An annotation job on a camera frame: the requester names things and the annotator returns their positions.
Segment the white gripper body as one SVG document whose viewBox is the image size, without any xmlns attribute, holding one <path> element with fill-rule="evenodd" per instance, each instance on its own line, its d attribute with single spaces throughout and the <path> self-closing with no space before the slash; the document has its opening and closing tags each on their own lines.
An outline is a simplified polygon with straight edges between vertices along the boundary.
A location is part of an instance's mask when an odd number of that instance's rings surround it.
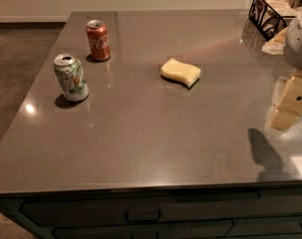
<svg viewBox="0 0 302 239">
<path fill-rule="evenodd" d="M 302 10 L 290 23 L 284 43 L 285 61 L 295 69 L 302 70 Z"/>
</svg>

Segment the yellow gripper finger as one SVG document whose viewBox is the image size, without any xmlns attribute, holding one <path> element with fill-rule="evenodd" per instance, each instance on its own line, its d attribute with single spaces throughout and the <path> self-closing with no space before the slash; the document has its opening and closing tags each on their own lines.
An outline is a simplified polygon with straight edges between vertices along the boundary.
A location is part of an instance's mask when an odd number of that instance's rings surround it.
<svg viewBox="0 0 302 239">
<path fill-rule="evenodd" d="M 268 124 L 286 131 L 302 116 L 302 71 L 280 77 L 275 85 Z"/>
</svg>

